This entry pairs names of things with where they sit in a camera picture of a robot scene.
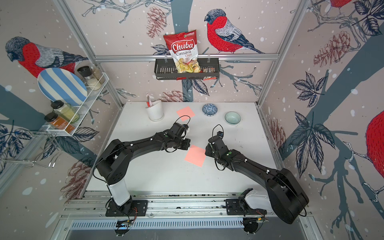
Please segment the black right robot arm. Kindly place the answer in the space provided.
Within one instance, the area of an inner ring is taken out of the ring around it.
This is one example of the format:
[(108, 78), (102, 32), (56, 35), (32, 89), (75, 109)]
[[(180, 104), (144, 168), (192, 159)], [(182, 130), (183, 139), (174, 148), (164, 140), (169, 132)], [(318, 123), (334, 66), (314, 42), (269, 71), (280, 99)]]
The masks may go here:
[(276, 170), (250, 160), (237, 150), (229, 150), (220, 136), (209, 139), (206, 156), (233, 172), (241, 173), (267, 190), (274, 213), (292, 224), (305, 210), (309, 198), (288, 169)]

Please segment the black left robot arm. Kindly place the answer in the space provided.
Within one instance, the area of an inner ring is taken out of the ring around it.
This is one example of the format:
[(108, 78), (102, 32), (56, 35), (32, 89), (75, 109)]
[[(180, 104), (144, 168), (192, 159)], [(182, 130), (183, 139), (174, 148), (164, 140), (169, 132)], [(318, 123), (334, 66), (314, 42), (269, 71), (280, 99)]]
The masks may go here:
[(188, 130), (187, 124), (175, 122), (170, 129), (148, 138), (132, 142), (121, 142), (118, 139), (111, 141), (97, 161), (96, 169), (118, 207), (129, 206), (132, 202), (125, 182), (130, 162), (151, 152), (173, 153), (177, 150), (188, 150), (191, 145), (191, 140), (186, 138)]

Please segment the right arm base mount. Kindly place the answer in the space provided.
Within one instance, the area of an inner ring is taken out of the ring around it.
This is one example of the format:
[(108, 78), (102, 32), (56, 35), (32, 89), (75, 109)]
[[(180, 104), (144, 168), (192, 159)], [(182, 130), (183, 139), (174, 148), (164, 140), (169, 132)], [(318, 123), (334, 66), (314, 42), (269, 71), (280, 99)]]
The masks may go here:
[(256, 193), (253, 188), (246, 189), (237, 199), (226, 199), (225, 209), (227, 210), (228, 216), (248, 216), (248, 215), (260, 215), (267, 214), (267, 210), (264, 209), (253, 209), (246, 202), (246, 196), (249, 194)]

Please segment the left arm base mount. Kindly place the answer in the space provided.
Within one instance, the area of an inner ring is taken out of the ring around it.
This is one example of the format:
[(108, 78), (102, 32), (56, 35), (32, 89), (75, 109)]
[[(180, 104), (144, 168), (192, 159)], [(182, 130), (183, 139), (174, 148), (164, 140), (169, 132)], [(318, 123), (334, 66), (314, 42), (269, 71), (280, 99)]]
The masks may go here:
[(148, 208), (147, 200), (129, 199), (122, 206), (118, 206), (113, 198), (106, 205), (106, 217), (144, 217)]

